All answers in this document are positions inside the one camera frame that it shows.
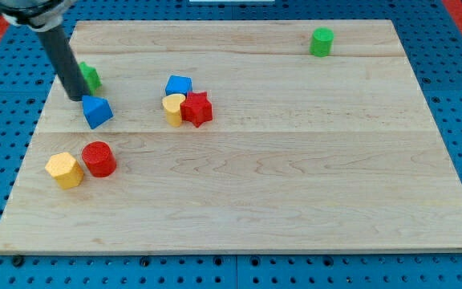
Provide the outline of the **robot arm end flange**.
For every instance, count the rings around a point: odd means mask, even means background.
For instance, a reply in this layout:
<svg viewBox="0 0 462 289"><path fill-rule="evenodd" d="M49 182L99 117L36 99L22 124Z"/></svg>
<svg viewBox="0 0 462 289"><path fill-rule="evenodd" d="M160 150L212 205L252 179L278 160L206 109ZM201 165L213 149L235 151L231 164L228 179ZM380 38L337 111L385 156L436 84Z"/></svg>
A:
<svg viewBox="0 0 462 289"><path fill-rule="evenodd" d="M2 17L13 26L45 32L59 26L77 0L0 0Z"/></svg>

